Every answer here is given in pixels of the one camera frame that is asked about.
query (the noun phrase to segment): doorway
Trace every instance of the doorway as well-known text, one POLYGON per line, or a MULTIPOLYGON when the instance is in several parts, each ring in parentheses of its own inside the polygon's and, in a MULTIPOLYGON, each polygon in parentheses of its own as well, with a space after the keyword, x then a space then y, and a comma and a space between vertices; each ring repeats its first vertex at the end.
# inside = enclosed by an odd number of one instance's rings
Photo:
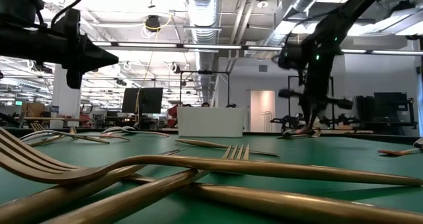
POLYGON ((275 132, 275 91, 250 91, 250 131, 275 132))

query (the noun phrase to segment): green table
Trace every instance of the green table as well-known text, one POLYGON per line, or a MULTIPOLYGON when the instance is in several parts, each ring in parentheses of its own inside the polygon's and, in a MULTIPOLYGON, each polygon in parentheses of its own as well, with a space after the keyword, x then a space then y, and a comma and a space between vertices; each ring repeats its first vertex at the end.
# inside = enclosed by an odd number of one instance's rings
MULTIPOLYGON (((37 147, 37 149, 66 163, 84 167, 98 167, 134 155, 158 154, 172 149, 188 148, 179 153, 179 155, 214 158, 220 158, 225 152, 223 149, 176 144, 174 142, 174 139, 177 138, 176 135, 170 137, 127 135, 127 137, 131 138, 130 142, 111 139, 110 145, 81 140, 73 141, 70 138, 64 138, 53 144, 37 147)), ((380 156, 377 153, 378 149, 394 151, 410 149, 409 145, 346 137, 280 140, 276 139, 275 136, 246 135, 239 139, 193 139, 228 145, 250 144, 251 149, 280 154, 280 158, 250 154, 250 160, 351 168, 423 178, 423 172, 420 170, 422 164, 422 156, 420 154, 390 158, 380 156)), ((154 178, 162 178, 184 169, 149 165, 138 173, 154 178)), ((214 173, 204 177, 200 182, 297 192, 362 202, 381 207, 423 212, 423 205, 421 205, 423 188, 214 173)), ((0 204, 25 197, 50 186, 49 184, 40 184, 19 178, 0 169, 0 204)), ((65 211, 87 205, 136 186, 137 184, 117 183, 65 211)), ((183 196, 182 194, 172 194, 118 223, 141 223, 141 221, 142 223, 281 223, 272 217, 255 214, 229 205, 183 196)))

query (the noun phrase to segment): computer monitor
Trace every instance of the computer monitor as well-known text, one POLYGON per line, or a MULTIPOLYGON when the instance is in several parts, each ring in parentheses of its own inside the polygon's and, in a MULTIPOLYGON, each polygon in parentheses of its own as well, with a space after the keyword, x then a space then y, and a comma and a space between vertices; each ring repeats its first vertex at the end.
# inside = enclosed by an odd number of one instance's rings
POLYGON ((107 111, 108 117, 118 117, 118 111, 107 111))
POLYGON ((375 93, 375 116, 396 118, 408 111, 407 93, 375 93))
POLYGON ((137 97, 142 113, 161 113, 163 88, 125 89, 122 112, 135 113, 137 97))

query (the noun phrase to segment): white box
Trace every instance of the white box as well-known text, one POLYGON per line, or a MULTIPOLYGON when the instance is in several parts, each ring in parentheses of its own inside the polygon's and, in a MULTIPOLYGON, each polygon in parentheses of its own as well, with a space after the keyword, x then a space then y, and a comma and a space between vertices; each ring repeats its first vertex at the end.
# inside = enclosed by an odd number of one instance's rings
POLYGON ((178 107, 179 136, 242 137, 244 108, 178 107))

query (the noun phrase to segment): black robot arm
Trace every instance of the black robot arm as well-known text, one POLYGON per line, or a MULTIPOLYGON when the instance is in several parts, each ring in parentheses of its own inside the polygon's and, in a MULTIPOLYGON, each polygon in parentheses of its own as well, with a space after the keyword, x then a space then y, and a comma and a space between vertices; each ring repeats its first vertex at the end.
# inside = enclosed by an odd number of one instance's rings
POLYGON ((304 93, 281 90, 280 97, 297 96, 304 116, 311 128, 317 114, 328 103, 335 103, 344 109, 351 109, 349 100, 328 98, 328 82, 332 64, 336 55, 342 54, 340 44, 358 17, 376 0, 348 0, 343 6, 331 11, 316 25, 314 33, 308 35, 301 44, 284 45, 279 66, 284 69, 296 69, 299 72, 300 85, 304 93), (305 81, 301 80, 307 70, 305 81))
POLYGON ((81 87, 88 71, 118 63, 118 58, 79 34, 81 14, 68 9, 51 28, 42 24, 42 0, 0 0, 0 55, 58 63, 67 69, 67 85, 81 87), (38 15, 41 25, 35 24, 38 15))

